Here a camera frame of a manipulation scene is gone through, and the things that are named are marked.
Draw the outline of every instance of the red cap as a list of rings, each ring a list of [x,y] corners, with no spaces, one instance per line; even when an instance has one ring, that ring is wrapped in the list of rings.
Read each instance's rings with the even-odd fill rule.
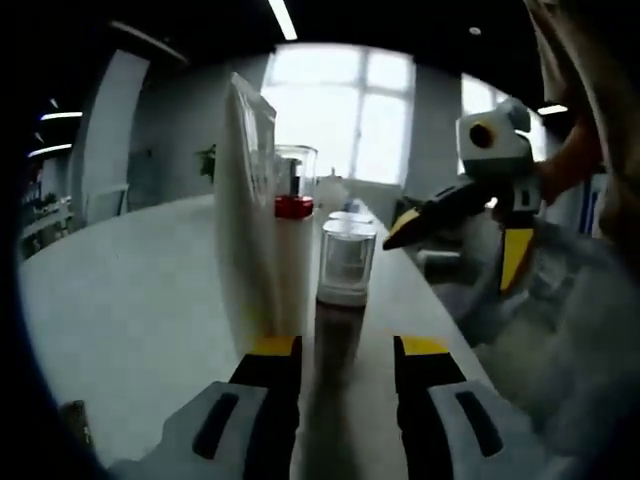
[[[301,220],[313,213],[313,198],[278,195],[276,197],[276,218]]]

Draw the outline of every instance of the window frame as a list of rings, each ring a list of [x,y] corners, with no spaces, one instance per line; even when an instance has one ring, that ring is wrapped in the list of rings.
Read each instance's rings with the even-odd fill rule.
[[[478,82],[482,87],[484,87],[491,96],[491,108],[494,109],[498,106],[498,104],[502,101],[499,100],[500,96],[504,96],[505,99],[509,98],[509,94],[502,92],[501,90],[497,89],[496,87],[494,87],[493,85],[488,84],[487,82],[484,82],[482,80],[480,80],[479,78],[473,77],[471,75],[467,75],[467,74],[462,74],[460,76],[460,90],[461,90],[461,104],[462,104],[462,114],[463,115],[471,115],[472,113],[480,113],[480,112],[470,112],[468,110],[465,109],[464,107],[464,94],[462,94],[462,90],[464,89],[464,83],[466,81],[472,81],[472,82]],[[540,115],[538,115],[537,112],[535,112],[534,110],[531,109],[527,109],[529,111],[529,118],[531,119],[531,129],[529,130],[529,132],[524,132],[525,135],[527,136],[527,139],[529,140],[529,143],[531,143],[531,150],[533,153],[533,142],[531,141],[531,136],[534,135],[534,117],[537,118],[537,123],[540,125],[540,127],[542,128],[542,138],[539,138],[538,140],[541,140],[542,142],[542,158],[534,158],[534,162],[542,162],[546,159],[546,155],[547,155],[547,140],[546,140],[546,135],[544,134],[545,132],[545,127],[544,124],[542,123],[542,119],[540,117]],[[458,175],[464,173],[464,166],[462,165],[462,160],[458,159]]]
[[[357,74],[353,81],[323,81],[317,83],[297,83],[297,82],[283,82],[272,80],[273,69],[275,67],[278,51],[272,53],[267,62],[267,68],[262,82],[261,91],[265,88],[282,88],[287,86],[312,86],[312,87],[347,87],[353,88],[358,94],[358,100],[356,104],[356,119],[355,119],[355,132],[352,136],[351,155],[349,158],[349,164],[347,168],[347,178],[359,180],[356,173],[356,164],[358,160],[358,151],[360,148],[360,140],[362,138],[362,113],[364,110],[364,102],[367,95],[380,95],[384,97],[397,98],[405,102],[407,109],[404,118],[402,144],[400,148],[400,165],[398,169],[398,178],[391,182],[385,182],[385,185],[402,185],[407,176],[409,166],[409,154],[411,148],[411,129],[413,126],[413,112],[414,112],[414,99],[415,99],[415,79],[416,79],[416,66],[413,60],[413,56],[404,54],[402,52],[395,52],[392,50],[384,50],[375,47],[359,46],[359,45],[341,45],[341,44],[295,44],[295,45],[283,45],[278,47],[280,51],[282,49],[313,49],[313,48],[345,48],[353,49],[359,54],[359,62],[357,68]],[[400,55],[407,55],[409,62],[407,63],[408,71],[408,86],[405,90],[372,86],[367,83],[367,71],[369,67],[369,61],[372,53],[394,53]]]

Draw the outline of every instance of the gray wall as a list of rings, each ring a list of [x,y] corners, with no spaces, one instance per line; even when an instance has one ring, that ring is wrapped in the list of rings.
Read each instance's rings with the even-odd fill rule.
[[[55,193],[58,199],[70,194],[69,156],[47,158],[42,165],[42,198],[47,193]]]
[[[84,109],[70,155],[72,201],[82,219],[88,195],[127,182],[133,116],[148,66],[116,51]]]
[[[462,111],[460,77],[418,65],[405,194],[426,200],[457,175],[456,120]]]
[[[553,155],[560,148],[560,141],[551,134],[547,134],[547,155]],[[580,228],[580,212],[582,210],[584,185],[580,184],[560,195],[557,200],[544,212],[544,219],[563,225],[577,232]]]
[[[231,73],[237,71],[259,90],[267,61],[265,55],[212,65],[142,92],[135,114],[131,154],[148,161],[149,175],[159,183],[154,198],[170,202],[211,192],[209,179],[200,176],[195,153],[218,141],[225,86]],[[151,155],[141,155],[145,151]],[[136,191],[144,190],[149,183],[140,174],[130,179],[131,193],[138,197],[152,195]]]

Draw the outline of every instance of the window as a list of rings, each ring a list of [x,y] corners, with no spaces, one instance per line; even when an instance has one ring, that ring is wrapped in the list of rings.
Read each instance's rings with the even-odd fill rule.
[[[508,95],[497,88],[469,75],[462,75],[462,110],[465,115],[493,110]],[[546,158],[545,129],[540,116],[529,110],[531,131],[523,134],[531,143],[531,152],[536,162]],[[464,173],[462,162],[458,160],[458,173]]]
[[[318,150],[316,175],[400,184],[409,154],[415,72],[409,55],[296,44],[269,61],[262,94],[276,143]]]

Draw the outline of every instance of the white chair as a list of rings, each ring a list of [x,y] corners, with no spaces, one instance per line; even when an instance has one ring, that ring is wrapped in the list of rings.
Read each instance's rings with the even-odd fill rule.
[[[126,212],[129,184],[123,183],[98,190],[87,195],[85,202],[85,225],[104,222]]]

